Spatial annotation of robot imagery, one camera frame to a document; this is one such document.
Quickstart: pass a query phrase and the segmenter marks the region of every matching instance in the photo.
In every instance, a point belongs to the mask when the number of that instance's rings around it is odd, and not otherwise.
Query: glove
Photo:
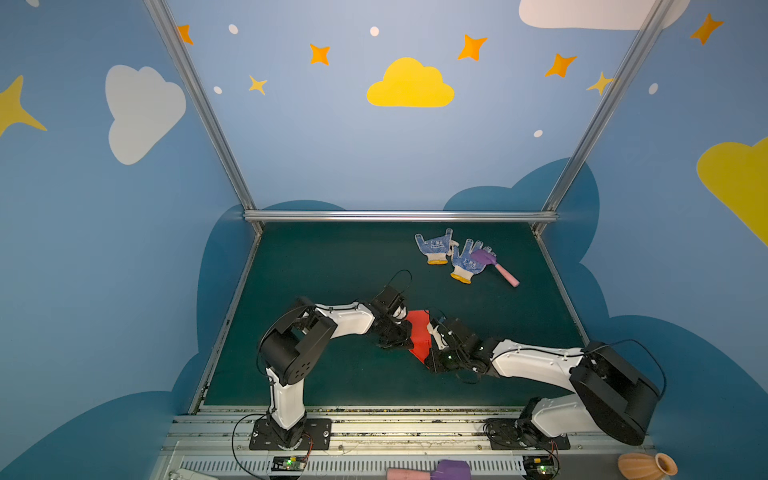
[[[472,240],[467,239],[464,243],[464,251],[462,251],[462,255],[454,255],[451,258],[453,262],[453,273],[451,273],[451,276],[459,282],[472,283],[472,276],[482,272],[485,265],[475,262],[470,255],[472,252],[480,250],[481,248],[482,242],[480,240],[475,242],[475,245],[473,246]],[[491,252],[491,247],[483,248],[483,250],[491,255],[495,255],[495,253]]]
[[[446,228],[445,235],[442,237],[436,237],[431,240],[424,241],[424,237],[420,233],[415,235],[416,245],[419,246],[419,250],[427,256],[427,263],[430,265],[445,265],[448,263],[446,255],[453,255],[453,247],[458,247],[458,242],[454,241],[453,229]]]

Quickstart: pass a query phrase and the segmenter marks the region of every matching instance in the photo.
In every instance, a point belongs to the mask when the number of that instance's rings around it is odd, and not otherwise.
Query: pink handle
[[[388,468],[386,471],[386,480],[429,480],[430,476],[429,472],[402,468]]]
[[[511,273],[509,273],[505,268],[498,263],[496,263],[496,270],[509,282],[512,286],[520,285],[520,282],[518,282],[518,279],[514,278]]]

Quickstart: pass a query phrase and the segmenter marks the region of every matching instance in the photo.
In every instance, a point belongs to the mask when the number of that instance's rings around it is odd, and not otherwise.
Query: red object
[[[411,341],[413,349],[411,353],[417,359],[424,363],[424,359],[429,355],[429,348],[432,346],[432,334],[427,330],[429,325],[429,312],[425,310],[416,310],[408,312],[406,317],[413,327],[411,328]]]

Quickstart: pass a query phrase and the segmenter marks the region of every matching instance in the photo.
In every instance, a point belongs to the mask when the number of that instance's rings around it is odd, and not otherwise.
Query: cloud decal
[[[109,147],[126,165],[141,160],[187,110],[181,87],[150,67],[115,65],[107,73],[106,93],[114,117]]]
[[[768,138],[754,147],[717,144],[699,159],[699,178],[768,245]]]
[[[440,70],[407,57],[395,60],[384,80],[368,89],[368,101],[378,107],[445,107],[453,95],[453,88],[442,82]]]
[[[664,19],[672,25],[690,0],[675,0]],[[520,19],[538,28],[640,30],[655,0],[521,0]]]

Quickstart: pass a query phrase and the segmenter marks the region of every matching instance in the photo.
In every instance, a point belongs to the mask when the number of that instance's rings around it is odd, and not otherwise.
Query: green mat
[[[521,282],[512,288],[492,267],[465,285],[453,267],[428,265],[413,236],[443,235],[441,223],[271,223],[266,227],[206,405],[268,405],[269,389],[256,368],[264,331],[297,296],[326,305],[370,300],[397,270],[413,282],[409,310],[439,308],[481,338],[540,346],[583,346],[544,257],[525,223],[455,223],[454,240],[483,240]],[[400,274],[393,282],[407,284]],[[532,396],[565,390],[527,379],[484,376],[468,385],[451,373],[430,373],[407,350],[381,350],[370,336],[334,339],[305,380],[308,406],[523,406]]]

